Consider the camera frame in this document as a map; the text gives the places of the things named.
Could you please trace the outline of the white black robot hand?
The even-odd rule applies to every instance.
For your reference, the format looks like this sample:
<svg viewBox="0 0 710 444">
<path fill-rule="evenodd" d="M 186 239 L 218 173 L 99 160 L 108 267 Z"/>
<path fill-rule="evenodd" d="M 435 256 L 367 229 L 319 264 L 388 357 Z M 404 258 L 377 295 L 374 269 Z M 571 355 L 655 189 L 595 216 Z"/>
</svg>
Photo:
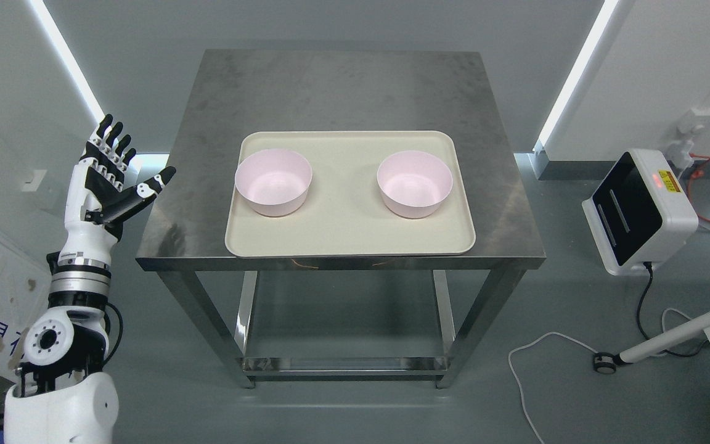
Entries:
<svg viewBox="0 0 710 444">
<path fill-rule="evenodd" d="M 126 172 L 136 149 L 123 124 L 107 113 L 86 141 L 71 170 L 65 203 L 67 241 L 57 253 L 58 265 L 91 265 L 107 269 L 111 250 L 122 237 L 124 222 L 152 204 L 176 174 L 166 166 L 153 177 L 126 187 Z"/>
</svg>

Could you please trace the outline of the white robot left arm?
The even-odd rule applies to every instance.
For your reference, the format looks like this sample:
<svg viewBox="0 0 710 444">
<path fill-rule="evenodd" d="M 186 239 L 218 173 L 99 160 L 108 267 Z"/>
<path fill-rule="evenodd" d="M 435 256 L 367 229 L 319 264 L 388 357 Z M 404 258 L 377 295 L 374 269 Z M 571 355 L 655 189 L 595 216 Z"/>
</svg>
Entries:
<svg viewBox="0 0 710 444">
<path fill-rule="evenodd" d="M 106 263 L 50 253 L 47 310 L 22 335 L 17 382 L 6 393 L 5 443 L 110 443 L 119 413 L 104 366 L 110 344 Z"/>
</svg>

